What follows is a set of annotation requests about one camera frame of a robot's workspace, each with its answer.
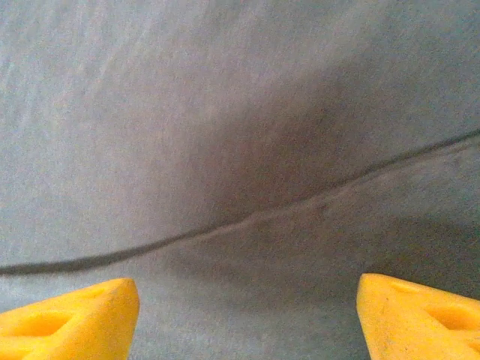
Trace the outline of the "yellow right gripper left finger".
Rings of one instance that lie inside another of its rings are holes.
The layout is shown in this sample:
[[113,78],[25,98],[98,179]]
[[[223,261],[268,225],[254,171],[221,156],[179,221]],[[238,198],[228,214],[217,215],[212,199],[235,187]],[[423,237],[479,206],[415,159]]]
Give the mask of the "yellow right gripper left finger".
[[118,278],[0,313],[0,360],[128,360],[139,311]]

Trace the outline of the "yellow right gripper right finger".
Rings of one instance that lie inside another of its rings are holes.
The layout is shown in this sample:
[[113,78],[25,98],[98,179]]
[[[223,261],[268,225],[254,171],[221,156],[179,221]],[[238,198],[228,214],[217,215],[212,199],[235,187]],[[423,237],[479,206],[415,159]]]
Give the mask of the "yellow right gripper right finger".
[[480,301],[363,274],[356,310],[370,360],[480,360]]

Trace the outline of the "dark grey t-shirt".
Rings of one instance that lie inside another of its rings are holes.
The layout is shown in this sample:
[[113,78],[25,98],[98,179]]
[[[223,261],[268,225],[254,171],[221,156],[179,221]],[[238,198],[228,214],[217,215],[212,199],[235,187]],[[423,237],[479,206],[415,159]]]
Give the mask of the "dark grey t-shirt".
[[0,0],[0,312],[133,278],[129,360],[370,360],[365,272],[480,300],[480,0]]

